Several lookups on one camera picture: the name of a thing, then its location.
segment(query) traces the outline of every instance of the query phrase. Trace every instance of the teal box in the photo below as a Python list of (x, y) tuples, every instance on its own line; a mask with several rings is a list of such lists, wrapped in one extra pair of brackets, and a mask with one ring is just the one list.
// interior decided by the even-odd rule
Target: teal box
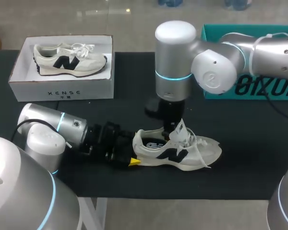
[[(205, 24), (202, 29), (202, 40), (218, 42), (219, 39), (228, 33), (241, 33), (254, 37), (262, 37), (267, 34), (287, 33), (288, 25), (252, 25), (252, 24)], [(211, 94), (204, 92), (206, 99), (235, 99), (235, 100), (266, 100), (259, 79), (248, 74), (238, 77), (237, 83), (255, 81), (252, 84), (235, 85), (224, 94)], [(288, 80), (275, 78), (264, 79), (266, 91), (271, 100), (288, 101)]]

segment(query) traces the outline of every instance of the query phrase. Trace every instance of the white shoe box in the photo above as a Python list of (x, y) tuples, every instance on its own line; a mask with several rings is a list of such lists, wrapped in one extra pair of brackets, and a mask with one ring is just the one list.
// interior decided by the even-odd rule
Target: white shoe box
[[(54, 47), (62, 42), (95, 45), (93, 52), (108, 58), (103, 71), (83, 78), (65, 74), (40, 76), (33, 60), (34, 45)], [(110, 35), (28, 37), (11, 72), (9, 85), (19, 102), (109, 99), (114, 96), (114, 59)]]

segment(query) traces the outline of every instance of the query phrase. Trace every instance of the gray floor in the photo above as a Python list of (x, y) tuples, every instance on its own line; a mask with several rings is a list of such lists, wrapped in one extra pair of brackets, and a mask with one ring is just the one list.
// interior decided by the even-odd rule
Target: gray floor
[(114, 35), (116, 51), (153, 51), (154, 31), (168, 20), (204, 23), (287, 23), (288, 0), (253, 0), (245, 12), (227, 11), (224, 0), (184, 0), (179, 8), (157, 0), (0, 0), (4, 49), (21, 48), (27, 36)]
[[(116, 51), (153, 51), (156, 27), (185, 20), (204, 23), (288, 24), (288, 0), (253, 0), (245, 12), (223, 0), (184, 0), (179, 8), (157, 0), (0, 0), (4, 49), (20, 49), (27, 36), (114, 35)], [(106, 230), (266, 230), (267, 201), (110, 199)]]
[(267, 201), (109, 199), (106, 230), (268, 230)]

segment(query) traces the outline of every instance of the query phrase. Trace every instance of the shoe sole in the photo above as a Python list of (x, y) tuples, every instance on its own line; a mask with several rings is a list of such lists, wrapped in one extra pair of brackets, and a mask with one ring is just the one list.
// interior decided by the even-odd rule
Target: shoe sole
[[(202, 138), (206, 141), (213, 140), (211, 138), (206, 138), (206, 137), (201, 137), (201, 136), (197, 136), (197, 137)], [(219, 157), (221, 156), (221, 153), (222, 153), (222, 149), (219, 147), (219, 151), (216, 154), (214, 154), (214, 157), (211, 158), (210, 160), (205, 161), (206, 165), (209, 166), (212, 163), (214, 163), (217, 159), (219, 159)], [(135, 154), (137, 155), (137, 159), (141, 161), (141, 163), (140, 163), (141, 166), (160, 166), (160, 165), (167, 164), (167, 165), (173, 165), (182, 171), (194, 171), (194, 170), (204, 168), (203, 165), (196, 165), (196, 166), (185, 165), (185, 164), (180, 164), (180, 163), (177, 163), (174, 161), (169, 161), (167, 159), (149, 158), (149, 157), (146, 157), (140, 153), (135, 153)]]
[(47, 69), (47, 68), (41, 68), (35, 58), (33, 57), (34, 62), (36, 63), (36, 67), (37, 67), (37, 72), (39, 73), (39, 75), (41, 76), (58, 76), (58, 75), (72, 75), (74, 77), (77, 78), (84, 78), (84, 77), (89, 77), (95, 74), (99, 74), (100, 72), (103, 71), (103, 69), (105, 68), (108, 60), (106, 58), (106, 63), (105, 65), (101, 68), (101, 69), (95, 69), (92, 71), (86, 71), (86, 72), (79, 72), (79, 71), (74, 71), (74, 70), (69, 70), (69, 69)]

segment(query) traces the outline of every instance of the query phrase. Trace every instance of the black n logo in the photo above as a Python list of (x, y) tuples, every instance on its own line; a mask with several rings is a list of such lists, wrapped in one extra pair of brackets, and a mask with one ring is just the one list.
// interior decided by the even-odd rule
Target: black n logo
[(169, 161), (180, 163), (186, 156), (188, 155), (187, 150), (182, 150), (177, 155), (177, 149), (167, 149), (163, 153), (161, 153), (157, 159), (165, 159), (168, 158)]
[(69, 57), (68, 56), (61, 56), (58, 58), (56, 63), (54, 63), (53, 67), (59, 69), (63, 65), (64, 69), (74, 70), (79, 62), (80, 62), (79, 59), (74, 57), (72, 62), (69, 63)]

